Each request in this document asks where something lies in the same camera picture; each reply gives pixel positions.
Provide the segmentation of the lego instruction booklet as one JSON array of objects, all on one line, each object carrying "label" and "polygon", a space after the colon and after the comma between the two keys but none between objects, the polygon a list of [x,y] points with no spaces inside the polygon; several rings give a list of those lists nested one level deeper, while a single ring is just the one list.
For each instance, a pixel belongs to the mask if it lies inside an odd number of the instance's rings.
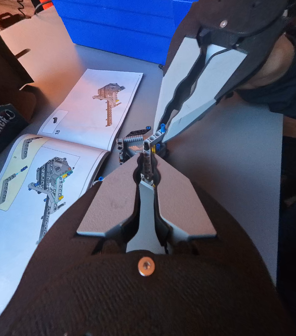
[{"label": "lego instruction booklet", "polygon": [[95,179],[142,76],[87,69],[38,133],[12,146],[0,173],[0,314],[37,245]]}]

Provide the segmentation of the grey lego model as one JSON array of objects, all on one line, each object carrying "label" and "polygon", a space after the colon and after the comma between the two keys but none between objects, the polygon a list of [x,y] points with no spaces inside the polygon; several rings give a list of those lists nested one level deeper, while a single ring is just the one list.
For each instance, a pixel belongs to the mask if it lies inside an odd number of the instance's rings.
[{"label": "grey lego model", "polygon": [[[155,132],[146,136],[151,129],[151,126],[146,126],[143,129],[131,131],[127,134],[127,136],[116,140],[115,147],[118,150],[120,166],[127,162],[135,154],[143,151],[145,141],[152,142],[159,137],[161,132]],[[161,141],[155,142],[153,145],[150,144],[150,150],[152,154],[157,154],[162,158],[168,154],[167,145]]]}]

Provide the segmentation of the person's right forearm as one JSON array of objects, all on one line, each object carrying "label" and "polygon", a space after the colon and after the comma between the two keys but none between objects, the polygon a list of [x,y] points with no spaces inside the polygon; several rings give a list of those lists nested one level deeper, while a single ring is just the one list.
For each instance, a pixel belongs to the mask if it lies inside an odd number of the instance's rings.
[{"label": "person's right forearm", "polygon": [[288,71],[274,83],[255,89],[237,89],[239,96],[251,104],[267,104],[273,113],[296,120],[296,39],[288,36],[294,57]]}]

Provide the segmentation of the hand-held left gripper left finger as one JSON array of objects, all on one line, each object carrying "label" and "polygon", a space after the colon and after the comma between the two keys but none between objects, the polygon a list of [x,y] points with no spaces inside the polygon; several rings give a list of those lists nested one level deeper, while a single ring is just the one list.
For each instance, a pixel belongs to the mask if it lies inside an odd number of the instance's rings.
[{"label": "hand-held left gripper left finger", "polygon": [[140,154],[134,155],[102,181],[77,234],[111,239],[125,239],[128,228],[138,210]]}]

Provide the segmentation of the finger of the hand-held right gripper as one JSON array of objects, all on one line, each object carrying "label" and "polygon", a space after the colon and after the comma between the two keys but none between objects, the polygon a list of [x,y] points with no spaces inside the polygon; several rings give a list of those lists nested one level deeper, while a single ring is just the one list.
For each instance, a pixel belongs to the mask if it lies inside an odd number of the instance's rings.
[{"label": "finger of the hand-held right gripper", "polygon": [[185,131],[207,114],[207,104],[182,115],[190,100],[190,91],[196,87],[207,62],[207,46],[198,48],[195,39],[185,37],[169,69],[163,77],[154,131],[159,131],[161,124],[166,124],[166,131]]},{"label": "finger of the hand-held right gripper", "polygon": [[216,95],[247,57],[236,49],[223,49],[211,44],[205,68],[200,74],[192,95],[183,103],[171,120],[163,138],[166,143],[201,120],[217,103]]}]

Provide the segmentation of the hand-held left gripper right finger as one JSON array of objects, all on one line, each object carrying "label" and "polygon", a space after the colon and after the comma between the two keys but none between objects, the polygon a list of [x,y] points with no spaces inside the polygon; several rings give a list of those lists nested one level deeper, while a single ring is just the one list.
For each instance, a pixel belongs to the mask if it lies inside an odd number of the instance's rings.
[{"label": "hand-held left gripper right finger", "polygon": [[154,168],[154,220],[160,243],[214,238],[217,232],[191,181],[158,155]]}]

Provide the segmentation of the blue plastic bin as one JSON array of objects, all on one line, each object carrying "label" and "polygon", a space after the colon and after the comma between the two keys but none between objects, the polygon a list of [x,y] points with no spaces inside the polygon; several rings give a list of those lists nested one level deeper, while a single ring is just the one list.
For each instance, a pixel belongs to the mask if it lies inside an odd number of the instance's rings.
[{"label": "blue plastic bin", "polygon": [[192,0],[53,0],[74,44],[164,65]]}]

